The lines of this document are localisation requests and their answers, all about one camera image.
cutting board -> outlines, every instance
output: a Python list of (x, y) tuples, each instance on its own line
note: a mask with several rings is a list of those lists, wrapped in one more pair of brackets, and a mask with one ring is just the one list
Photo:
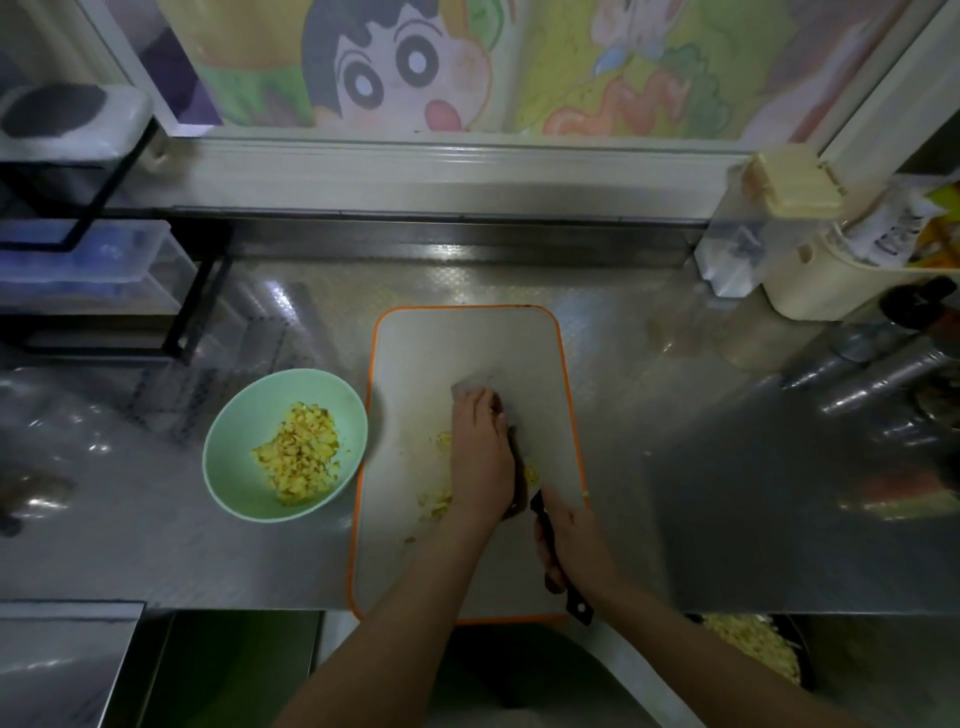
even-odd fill
[[(577, 505), (586, 499), (560, 325), (527, 305), (395, 308), (373, 332), (371, 439), (357, 480), (348, 601), (360, 619), (399, 579), (437, 521), (423, 494), (448, 488), (450, 387), (493, 374), (525, 464)], [(531, 495), (536, 486), (531, 487)], [(470, 583), (460, 622), (564, 614), (543, 586), (527, 509), (501, 522)]]

mint green bowl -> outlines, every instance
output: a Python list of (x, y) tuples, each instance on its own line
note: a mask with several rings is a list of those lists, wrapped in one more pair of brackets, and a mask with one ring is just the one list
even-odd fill
[[(299, 505), (281, 505), (251, 450), (274, 439), (291, 405), (317, 404), (333, 416), (340, 440), (334, 462), (340, 479), (333, 490)], [(258, 379), (227, 403), (204, 443), (204, 480), (220, 505), (247, 521), (299, 518), (329, 503), (360, 467), (367, 446), (367, 410), (353, 388), (319, 369), (288, 369)]]

countertop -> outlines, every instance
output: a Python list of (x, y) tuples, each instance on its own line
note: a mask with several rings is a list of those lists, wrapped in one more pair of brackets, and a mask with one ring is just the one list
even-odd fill
[[(560, 322), (591, 504), (634, 579), (685, 611), (960, 612), (956, 519), (837, 508), (876, 465), (852, 454), (861, 425), (824, 425), (775, 377), (703, 342), (653, 345), (652, 319), (696, 315), (678, 271), (644, 267), (672, 264), (669, 246), (592, 267), (481, 264), (441, 247), (435, 259), (324, 257), (268, 251), (248, 231), (221, 299), (238, 316), (211, 323), (189, 367), (7, 373), (5, 459), (76, 490), (63, 512), (0, 540), (0, 599), (346, 608), (354, 489), (292, 522), (234, 518), (201, 473), (213, 417), (249, 381), (296, 366), (363, 396), (373, 326), (390, 308), (533, 303)], [(67, 394), (40, 403), (48, 391)]]

cartoon poster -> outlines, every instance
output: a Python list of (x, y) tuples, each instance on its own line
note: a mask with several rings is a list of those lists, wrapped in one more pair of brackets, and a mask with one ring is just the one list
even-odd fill
[(158, 0), (239, 126), (806, 139), (909, 0)]
[(317, 126), (361, 134), (496, 131), (526, 0), (315, 0), (302, 68)]
[(907, 2), (548, 4), (533, 22), (513, 127), (757, 147), (802, 141)]

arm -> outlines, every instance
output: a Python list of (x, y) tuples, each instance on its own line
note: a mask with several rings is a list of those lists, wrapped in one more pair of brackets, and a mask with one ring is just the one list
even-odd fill
[(549, 486), (543, 500), (564, 567), (550, 558), (538, 524), (538, 550), (550, 578), (565, 586), (566, 573), (708, 728), (866, 728), (625, 582), (593, 514), (567, 508)]
[(453, 500), (432, 538), (360, 626), (300, 687), (274, 728), (419, 726), (484, 546), (514, 495), (493, 392), (453, 408)]

